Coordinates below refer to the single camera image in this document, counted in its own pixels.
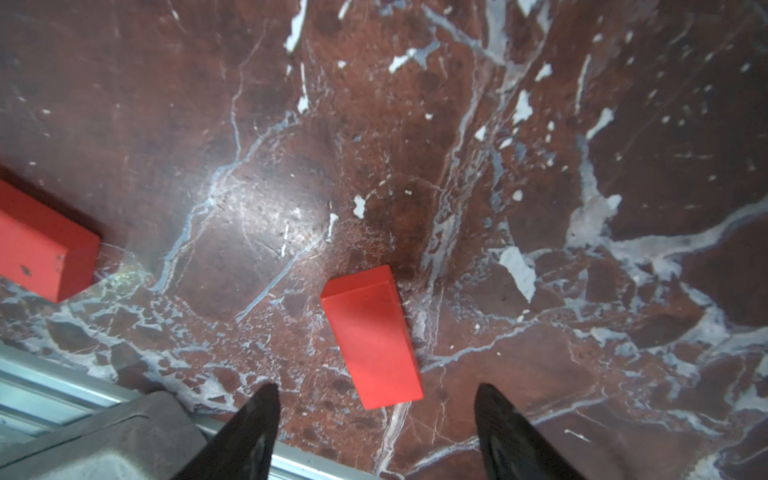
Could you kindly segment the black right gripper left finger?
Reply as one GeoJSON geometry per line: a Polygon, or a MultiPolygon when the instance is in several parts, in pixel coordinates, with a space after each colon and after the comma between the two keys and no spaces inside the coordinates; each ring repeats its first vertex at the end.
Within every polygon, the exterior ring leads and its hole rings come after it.
{"type": "Polygon", "coordinates": [[[262,385],[172,479],[266,480],[277,441],[280,411],[278,386],[262,385]]]}

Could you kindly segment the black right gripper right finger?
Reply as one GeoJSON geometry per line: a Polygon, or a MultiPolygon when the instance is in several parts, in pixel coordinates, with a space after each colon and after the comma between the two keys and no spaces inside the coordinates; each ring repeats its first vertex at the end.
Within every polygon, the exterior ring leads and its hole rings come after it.
{"type": "Polygon", "coordinates": [[[474,416],[489,479],[584,479],[495,386],[478,386],[474,416]]]}

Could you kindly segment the red block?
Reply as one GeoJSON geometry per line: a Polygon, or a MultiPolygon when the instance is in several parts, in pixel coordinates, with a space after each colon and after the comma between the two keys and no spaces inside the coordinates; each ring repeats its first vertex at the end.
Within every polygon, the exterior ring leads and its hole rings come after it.
{"type": "Polygon", "coordinates": [[[420,369],[389,266],[329,280],[321,304],[365,409],[424,398],[420,369]]]}
{"type": "Polygon", "coordinates": [[[53,302],[92,285],[100,238],[1,183],[1,276],[53,302]]]}

